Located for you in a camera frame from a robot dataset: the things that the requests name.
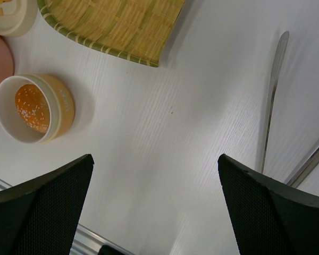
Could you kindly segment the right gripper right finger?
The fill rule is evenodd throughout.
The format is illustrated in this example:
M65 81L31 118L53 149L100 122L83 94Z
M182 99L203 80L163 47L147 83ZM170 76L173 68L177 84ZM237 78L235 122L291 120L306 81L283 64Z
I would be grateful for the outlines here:
M225 154L218 172L240 254L319 254L319 196Z

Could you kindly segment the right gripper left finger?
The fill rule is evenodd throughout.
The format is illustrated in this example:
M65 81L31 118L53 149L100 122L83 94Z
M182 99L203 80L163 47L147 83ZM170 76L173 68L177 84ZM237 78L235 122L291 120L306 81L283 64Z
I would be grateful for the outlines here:
M86 154L0 191L0 254L69 254L93 168Z

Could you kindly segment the sesame bun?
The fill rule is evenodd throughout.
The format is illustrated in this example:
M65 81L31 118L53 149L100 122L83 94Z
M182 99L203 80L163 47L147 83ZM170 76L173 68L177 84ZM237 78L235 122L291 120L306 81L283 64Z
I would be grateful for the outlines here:
M15 94L15 107L26 125L39 133L46 133L50 111L44 94L34 84L21 86Z

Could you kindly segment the metal tongs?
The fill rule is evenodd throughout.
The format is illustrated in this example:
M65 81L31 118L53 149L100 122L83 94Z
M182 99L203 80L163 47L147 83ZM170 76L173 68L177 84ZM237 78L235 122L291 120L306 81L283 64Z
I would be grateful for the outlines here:
M268 93L267 101L265 107L265 115L263 121L263 147L261 149L261 157L259 161L259 171L261 174L264 173L265 161L267 154L267 146L270 135L270 127L272 121L273 107L275 94L279 83L279 76L282 69L284 57L286 54L288 41L290 37L290 32L284 31L279 38L276 51L274 53L274 59L272 63L270 80L268 84ZM308 157L303 164L297 167L292 173L288 176L287 180L284 182L286 185L292 188L298 188L302 182L309 176L309 174L318 166L319 164L319 147L313 151L313 153Z

